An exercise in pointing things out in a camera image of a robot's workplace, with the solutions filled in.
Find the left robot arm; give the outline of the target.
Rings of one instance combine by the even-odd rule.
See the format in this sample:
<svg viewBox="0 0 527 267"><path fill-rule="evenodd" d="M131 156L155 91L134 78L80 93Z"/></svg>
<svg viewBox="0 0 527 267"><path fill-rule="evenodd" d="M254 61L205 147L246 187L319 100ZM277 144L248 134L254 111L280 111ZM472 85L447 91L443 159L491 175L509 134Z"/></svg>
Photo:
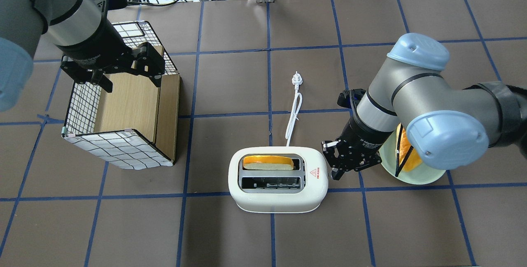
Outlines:
<svg viewBox="0 0 527 267"><path fill-rule="evenodd" d="M61 69L75 83L98 85L108 93L109 74L148 77L161 86L163 56L150 43L128 47L108 21L109 10L126 0L1 0L1 111L17 104L33 72L42 35L63 52Z"/></svg>

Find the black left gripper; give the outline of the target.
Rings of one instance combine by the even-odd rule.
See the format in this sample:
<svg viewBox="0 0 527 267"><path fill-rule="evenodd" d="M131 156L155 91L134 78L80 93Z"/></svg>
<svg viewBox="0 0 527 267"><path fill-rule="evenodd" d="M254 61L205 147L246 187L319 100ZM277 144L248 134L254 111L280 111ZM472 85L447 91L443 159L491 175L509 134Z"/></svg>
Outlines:
<svg viewBox="0 0 527 267"><path fill-rule="evenodd" d="M64 53L60 68L65 73L76 83L92 83L109 94L113 91L113 83L104 73L148 77L155 87L161 87L165 74L162 45L144 42L131 49L111 22L101 22L87 40L72 46L60 46L60 49Z"/></svg>

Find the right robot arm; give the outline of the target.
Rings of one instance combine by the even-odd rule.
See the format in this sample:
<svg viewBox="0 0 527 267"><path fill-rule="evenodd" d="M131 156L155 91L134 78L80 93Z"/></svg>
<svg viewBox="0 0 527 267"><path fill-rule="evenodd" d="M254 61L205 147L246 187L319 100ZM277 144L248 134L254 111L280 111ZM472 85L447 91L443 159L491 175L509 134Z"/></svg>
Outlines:
<svg viewBox="0 0 527 267"><path fill-rule="evenodd" d="M449 60L435 39L407 33L368 89L341 92L337 104L352 116L335 141L321 143L333 180L380 164L378 151L398 125L435 169L466 166L492 147L517 145L526 155L526 88L495 81L452 89L441 75Z"/></svg>

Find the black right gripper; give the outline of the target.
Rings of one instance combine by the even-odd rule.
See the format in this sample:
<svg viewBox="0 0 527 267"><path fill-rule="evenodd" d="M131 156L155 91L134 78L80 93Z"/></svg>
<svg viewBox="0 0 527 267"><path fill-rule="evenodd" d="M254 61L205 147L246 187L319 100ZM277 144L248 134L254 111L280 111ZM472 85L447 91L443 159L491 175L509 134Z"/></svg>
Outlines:
<svg viewBox="0 0 527 267"><path fill-rule="evenodd" d="M378 131L359 117L350 117L341 135L334 141L322 141L322 154L331 167L335 181L349 171L363 171L382 162L378 151L393 132Z"/></svg>

